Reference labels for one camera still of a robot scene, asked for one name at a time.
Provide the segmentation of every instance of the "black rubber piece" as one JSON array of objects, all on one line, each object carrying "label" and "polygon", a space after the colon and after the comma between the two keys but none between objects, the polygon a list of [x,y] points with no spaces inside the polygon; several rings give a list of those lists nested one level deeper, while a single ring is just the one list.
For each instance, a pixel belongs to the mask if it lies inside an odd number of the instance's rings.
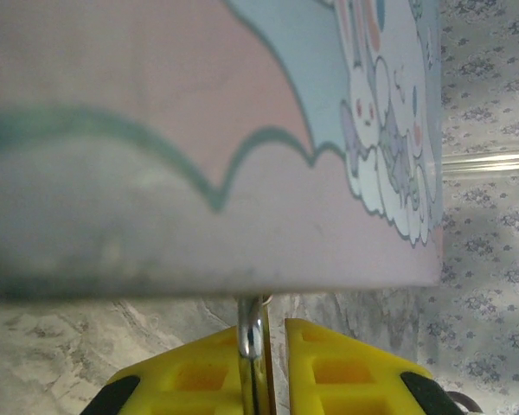
[{"label": "black rubber piece", "polygon": [[80,415],[118,415],[138,383],[138,376],[126,376],[104,386]]},{"label": "black rubber piece", "polygon": [[426,415],[464,415],[434,380],[413,372],[404,372],[400,377]]}]

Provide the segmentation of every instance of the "lamp shade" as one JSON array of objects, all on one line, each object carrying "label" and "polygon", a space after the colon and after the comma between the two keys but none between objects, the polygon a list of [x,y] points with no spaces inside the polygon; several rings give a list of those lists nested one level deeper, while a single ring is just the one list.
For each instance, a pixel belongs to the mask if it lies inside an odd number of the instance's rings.
[{"label": "lamp shade", "polygon": [[436,1],[0,0],[0,298],[439,279]]}]

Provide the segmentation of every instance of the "yellow plastic part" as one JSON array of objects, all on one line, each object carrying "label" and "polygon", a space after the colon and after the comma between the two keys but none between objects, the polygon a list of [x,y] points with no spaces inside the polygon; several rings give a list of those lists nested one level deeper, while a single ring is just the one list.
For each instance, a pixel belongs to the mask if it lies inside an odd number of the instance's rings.
[{"label": "yellow plastic part", "polygon": [[288,319],[292,415],[425,415],[400,379],[420,366],[345,335]]},{"label": "yellow plastic part", "polygon": [[236,329],[226,329],[117,372],[140,383],[119,415],[242,415]]}]

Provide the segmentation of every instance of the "gray marble surface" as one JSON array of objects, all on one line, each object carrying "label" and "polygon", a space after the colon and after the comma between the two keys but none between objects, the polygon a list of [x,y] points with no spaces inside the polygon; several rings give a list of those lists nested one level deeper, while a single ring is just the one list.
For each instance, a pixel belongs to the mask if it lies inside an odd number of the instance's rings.
[{"label": "gray marble surface", "polygon": [[[279,413],[288,413],[283,319],[302,317],[410,360],[413,290],[275,297],[270,305]],[[235,324],[234,301],[0,306],[0,414],[78,414],[122,367]]]}]

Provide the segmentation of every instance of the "floral wallpaper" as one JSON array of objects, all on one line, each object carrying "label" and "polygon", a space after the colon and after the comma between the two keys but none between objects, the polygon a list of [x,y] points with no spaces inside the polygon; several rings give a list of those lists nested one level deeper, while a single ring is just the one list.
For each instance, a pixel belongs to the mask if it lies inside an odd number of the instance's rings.
[{"label": "floral wallpaper", "polygon": [[[519,149],[519,0],[442,0],[444,154]],[[519,176],[446,180],[442,285],[418,361],[487,414],[519,415]]]}]

